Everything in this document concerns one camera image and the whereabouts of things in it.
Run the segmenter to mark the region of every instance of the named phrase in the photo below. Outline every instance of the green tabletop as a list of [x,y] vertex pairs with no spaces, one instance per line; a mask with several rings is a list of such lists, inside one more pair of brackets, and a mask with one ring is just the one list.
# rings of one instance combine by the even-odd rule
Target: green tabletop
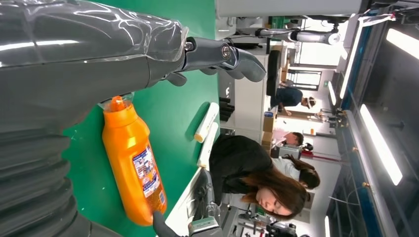
[[[214,0],[100,0],[108,5],[179,20],[190,36],[213,39]],[[150,142],[168,198],[167,217],[197,170],[201,144],[193,134],[209,106],[218,101],[217,77],[185,73],[188,82],[175,87],[163,81],[135,93],[134,106],[148,124]],[[151,237],[151,227],[127,219],[102,143],[103,114],[96,106],[85,121],[65,131],[71,137],[63,158],[71,162],[69,177],[79,211],[125,237]]]

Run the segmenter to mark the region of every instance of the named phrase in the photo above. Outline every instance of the orange bottle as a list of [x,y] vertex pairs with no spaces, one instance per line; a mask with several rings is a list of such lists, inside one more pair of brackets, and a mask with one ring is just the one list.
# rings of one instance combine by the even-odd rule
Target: orange bottle
[[102,139],[127,217],[142,226],[153,224],[152,212],[167,209],[167,198],[151,150],[150,130],[137,115],[133,94],[99,104],[105,126]]

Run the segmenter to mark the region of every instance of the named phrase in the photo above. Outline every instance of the long brown hair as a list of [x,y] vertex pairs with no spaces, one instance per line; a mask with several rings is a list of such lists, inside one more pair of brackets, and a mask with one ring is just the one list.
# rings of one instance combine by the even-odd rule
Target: long brown hair
[[320,185],[320,177],[314,166],[295,159],[290,155],[285,155],[282,158],[289,159],[293,162],[294,167],[300,171],[299,181],[307,185],[307,189],[314,189]]
[[256,203],[256,193],[259,188],[268,188],[274,194],[276,200],[291,211],[291,215],[283,216],[265,210],[266,213],[281,220],[289,220],[299,214],[304,208],[307,199],[307,191],[297,180],[282,174],[277,168],[254,172],[242,178],[243,182],[250,188],[242,201]]

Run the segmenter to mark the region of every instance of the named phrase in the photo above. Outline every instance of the desk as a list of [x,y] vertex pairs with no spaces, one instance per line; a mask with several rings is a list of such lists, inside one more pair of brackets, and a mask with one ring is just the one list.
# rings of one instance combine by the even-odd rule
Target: desk
[[[190,36],[214,38],[214,1],[98,0],[108,5],[178,19]],[[217,78],[201,72],[185,73],[188,82],[175,87],[168,81],[135,93],[134,106],[150,127],[150,141],[168,200],[167,217],[197,170],[201,144],[193,134],[209,106],[218,101]],[[63,158],[71,162],[78,210],[85,217],[125,237],[151,237],[151,227],[127,219],[102,143],[103,114],[96,106],[85,121],[64,133],[71,138]]]

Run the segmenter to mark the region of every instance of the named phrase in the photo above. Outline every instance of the robotic hand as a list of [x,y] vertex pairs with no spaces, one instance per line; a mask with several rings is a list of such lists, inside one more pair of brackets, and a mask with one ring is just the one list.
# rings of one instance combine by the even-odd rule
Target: robotic hand
[[261,81],[248,52],[187,38],[177,21],[83,0],[0,4],[0,236],[117,237],[77,211],[65,128],[99,102],[182,72]]
[[[202,169],[194,194],[197,201],[194,221],[188,225],[189,237],[223,237],[220,209],[214,203],[211,175]],[[166,225],[163,215],[153,213],[153,228],[159,237],[181,237]]]

